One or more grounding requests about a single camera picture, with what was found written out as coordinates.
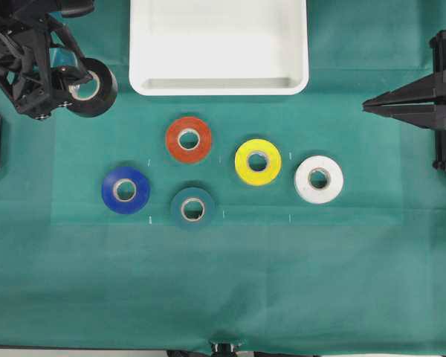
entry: tape roll center hole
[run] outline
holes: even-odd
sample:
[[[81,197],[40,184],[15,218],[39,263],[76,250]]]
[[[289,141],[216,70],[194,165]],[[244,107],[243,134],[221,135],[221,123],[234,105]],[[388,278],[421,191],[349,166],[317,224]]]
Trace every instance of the tape roll center hole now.
[[[100,79],[93,71],[88,71],[92,79],[87,83],[69,86],[71,96],[76,100],[90,100],[99,91]]]
[[[186,199],[181,205],[181,215],[188,222],[198,222],[205,215],[205,205],[197,198]]]
[[[255,173],[261,173],[268,167],[268,156],[260,151],[252,152],[248,157],[248,166]]]
[[[178,145],[186,151],[194,150],[200,145],[200,135],[194,129],[185,129],[178,134]]]
[[[330,174],[323,168],[317,168],[309,173],[309,184],[316,190],[324,190],[330,185]]]
[[[124,178],[114,184],[114,197],[119,202],[130,202],[137,194],[137,187],[132,180]]]

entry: red tape roll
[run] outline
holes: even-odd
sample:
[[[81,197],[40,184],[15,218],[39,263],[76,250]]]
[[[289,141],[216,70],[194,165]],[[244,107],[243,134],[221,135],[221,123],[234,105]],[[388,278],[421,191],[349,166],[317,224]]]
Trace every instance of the red tape roll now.
[[[198,136],[198,143],[191,149],[180,144],[180,138],[187,132]],[[182,117],[172,123],[165,135],[165,144],[171,156],[184,164],[194,164],[203,160],[211,150],[211,130],[197,117]]]

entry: dark teal tape roll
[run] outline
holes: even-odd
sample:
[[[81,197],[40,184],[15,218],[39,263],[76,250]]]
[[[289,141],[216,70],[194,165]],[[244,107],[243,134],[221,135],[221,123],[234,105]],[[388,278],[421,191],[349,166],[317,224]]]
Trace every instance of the dark teal tape roll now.
[[[204,208],[203,214],[194,220],[187,219],[183,213],[184,203],[192,200],[202,203]],[[175,223],[191,231],[202,229],[208,225],[215,215],[216,206],[215,201],[213,201],[213,198],[207,191],[197,187],[188,187],[177,193],[172,200],[170,208]]]

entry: screw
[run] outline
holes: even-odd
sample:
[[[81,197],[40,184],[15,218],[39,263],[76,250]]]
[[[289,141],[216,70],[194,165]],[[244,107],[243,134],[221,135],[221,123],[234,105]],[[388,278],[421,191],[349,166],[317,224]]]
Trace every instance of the screw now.
[[[67,107],[69,107],[71,104],[73,104],[73,103],[70,103],[70,102],[68,102],[68,101],[66,100],[63,104],[59,104],[58,107],[60,107],[60,108],[67,108]]]

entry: yellow tape roll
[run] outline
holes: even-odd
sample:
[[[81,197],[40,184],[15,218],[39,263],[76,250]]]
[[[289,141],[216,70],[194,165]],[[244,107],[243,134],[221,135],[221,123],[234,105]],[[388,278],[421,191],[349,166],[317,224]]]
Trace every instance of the yellow tape roll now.
[[[263,171],[251,169],[249,158],[252,155],[261,155],[266,160]],[[236,152],[235,168],[243,182],[251,186],[264,186],[271,183],[281,170],[281,155],[278,149],[269,141],[253,139],[246,141]]]

